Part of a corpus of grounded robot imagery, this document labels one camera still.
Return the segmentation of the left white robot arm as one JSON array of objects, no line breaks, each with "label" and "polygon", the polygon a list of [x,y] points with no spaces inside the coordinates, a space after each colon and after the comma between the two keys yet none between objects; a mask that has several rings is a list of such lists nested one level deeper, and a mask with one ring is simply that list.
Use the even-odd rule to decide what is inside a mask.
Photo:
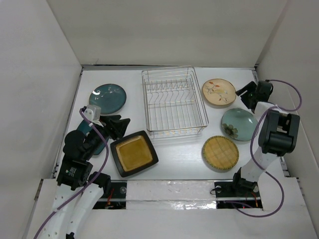
[{"label": "left white robot arm", "polygon": [[73,130],[66,135],[52,211],[36,232],[36,239],[76,238],[97,201],[111,193],[110,176],[101,170],[93,172],[89,160],[109,139],[121,139],[130,119],[114,115],[83,120],[90,131]]}]

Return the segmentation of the beige floral round plate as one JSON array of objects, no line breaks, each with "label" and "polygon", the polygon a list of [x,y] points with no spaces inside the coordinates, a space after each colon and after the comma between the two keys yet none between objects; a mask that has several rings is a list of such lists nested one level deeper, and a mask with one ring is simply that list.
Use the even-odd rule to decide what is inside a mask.
[{"label": "beige floral round plate", "polygon": [[204,98],[214,106],[228,106],[236,100],[235,87],[224,79],[211,79],[202,86]]}]

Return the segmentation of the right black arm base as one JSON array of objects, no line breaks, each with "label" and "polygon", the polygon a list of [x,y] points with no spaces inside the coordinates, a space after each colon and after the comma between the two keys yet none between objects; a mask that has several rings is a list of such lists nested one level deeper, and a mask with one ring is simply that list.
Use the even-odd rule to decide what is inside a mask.
[{"label": "right black arm base", "polygon": [[245,209],[263,207],[260,193],[252,190],[235,190],[230,181],[214,182],[210,194],[216,198],[217,209]]}]

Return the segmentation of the light green flower plate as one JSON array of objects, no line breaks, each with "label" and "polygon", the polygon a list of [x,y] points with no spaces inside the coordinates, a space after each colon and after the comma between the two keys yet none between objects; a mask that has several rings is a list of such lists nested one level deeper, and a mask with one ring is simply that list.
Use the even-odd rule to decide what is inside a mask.
[{"label": "light green flower plate", "polygon": [[226,111],[221,119],[224,132],[234,140],[250,141],[258,121],[248,111],[234,108]]}]

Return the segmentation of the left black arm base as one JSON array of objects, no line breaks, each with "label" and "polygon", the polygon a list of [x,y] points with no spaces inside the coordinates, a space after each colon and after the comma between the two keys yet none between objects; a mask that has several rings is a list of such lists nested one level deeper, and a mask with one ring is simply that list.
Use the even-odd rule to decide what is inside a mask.
[{"label": "left black arm base", "polygon": [[126,208],[127,181],[111,181],[110,189],[95,204],[95,210],[117,210]]}]

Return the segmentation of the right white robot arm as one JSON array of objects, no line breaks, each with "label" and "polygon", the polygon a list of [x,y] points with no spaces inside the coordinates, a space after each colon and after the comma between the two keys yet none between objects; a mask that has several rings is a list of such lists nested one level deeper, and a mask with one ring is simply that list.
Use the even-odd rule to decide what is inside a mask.
[{"label": "right white robot arm", "polygon": [[273,92],[270,80],[250,82],[236,91],[244,105],[259,122],[253,132],[258,137],[258,148],[250,146],[251,159],[234,174],[230,190],[236,196],[252,192],[260,176],[278,157],[294,151],[300,126],[300,116],[268,102]]}]

